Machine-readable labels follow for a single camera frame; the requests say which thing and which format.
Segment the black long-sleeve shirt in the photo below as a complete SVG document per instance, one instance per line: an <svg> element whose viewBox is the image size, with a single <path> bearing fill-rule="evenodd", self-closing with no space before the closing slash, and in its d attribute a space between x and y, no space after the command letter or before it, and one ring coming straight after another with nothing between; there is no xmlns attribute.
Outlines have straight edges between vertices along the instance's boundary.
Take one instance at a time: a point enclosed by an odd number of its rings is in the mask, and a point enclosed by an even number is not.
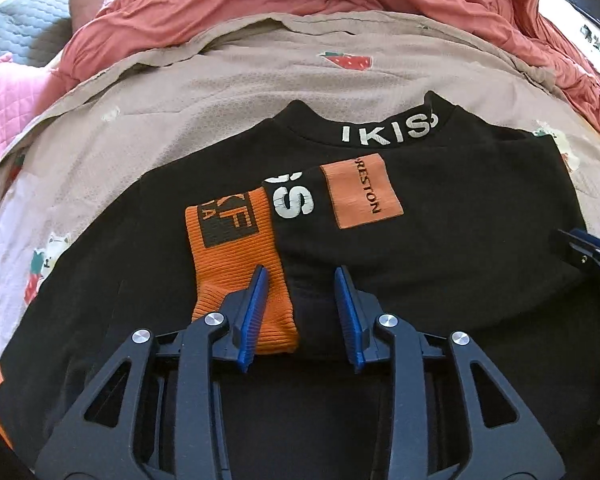
<svg viewBox="0 0 600 480"><path fill-rule="evenodd" d="M294 101L151 170L59 258L0 359L0 431L28 465L132 333L181 330L270 274L258 355L224 389L243 479L361 479L382 402L352 382L334 297L418 330L466 330L568 465L600 444L600 300L550 251L584 225L554 140L435 93L377 124Z"/></svg>

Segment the coral red duvet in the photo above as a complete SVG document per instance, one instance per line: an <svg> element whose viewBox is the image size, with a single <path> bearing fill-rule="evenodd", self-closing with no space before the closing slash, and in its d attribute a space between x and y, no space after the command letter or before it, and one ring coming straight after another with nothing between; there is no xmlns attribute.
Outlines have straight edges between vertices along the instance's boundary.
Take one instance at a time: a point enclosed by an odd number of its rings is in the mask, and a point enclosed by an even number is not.
<svg viewBox="0 0 600 480"><path fill-rule="evenodd" d="M539 0L114 0L66 44L50 73L56 101L128 56L185 44L215 24L261 13L392 11L469 32L530 66L553 73L571 106L600 133L600 75L539 12Z"/></svg>

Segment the pink cartoon print bedsheet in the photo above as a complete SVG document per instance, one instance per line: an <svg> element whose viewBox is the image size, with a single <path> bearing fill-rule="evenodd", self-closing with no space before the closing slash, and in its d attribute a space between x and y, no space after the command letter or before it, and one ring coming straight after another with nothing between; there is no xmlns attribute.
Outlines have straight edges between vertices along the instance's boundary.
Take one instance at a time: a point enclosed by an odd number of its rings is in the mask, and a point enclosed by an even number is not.
<svg viewBox="0 0 600 480"><path fill-rule="evenodd" d="M600 237L600 135L551 72L430 18L263 14L140 52L33 119L0 161L0 355L36 252L60 252L142 174L302 100L371 122L434 91L495 125L553 133Z"/></svg>

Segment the pink quilted pillow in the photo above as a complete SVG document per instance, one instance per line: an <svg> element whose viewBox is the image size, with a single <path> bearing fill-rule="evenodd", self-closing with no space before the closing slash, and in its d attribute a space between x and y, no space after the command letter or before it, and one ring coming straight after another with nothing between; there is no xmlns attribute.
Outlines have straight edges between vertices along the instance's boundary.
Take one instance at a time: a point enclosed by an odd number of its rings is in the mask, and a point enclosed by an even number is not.
<svg viewBox="0 0 600 480"><path fill-rule="evenodd" d="M0 56L0 158L10 142L57 99L53 70Z"/></svg>

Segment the grey quilted headboard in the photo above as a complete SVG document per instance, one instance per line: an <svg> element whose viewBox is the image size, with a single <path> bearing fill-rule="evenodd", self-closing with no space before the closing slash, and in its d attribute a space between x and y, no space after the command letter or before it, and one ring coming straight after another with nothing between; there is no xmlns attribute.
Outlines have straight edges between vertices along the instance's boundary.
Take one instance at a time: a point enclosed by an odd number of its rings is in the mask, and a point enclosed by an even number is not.
<svg viewBox="0 0 600 480"><path fill-rule="evenodd" d="M72 36L69 0L6 0L0 3L0 57L42 67Z"/></svg>

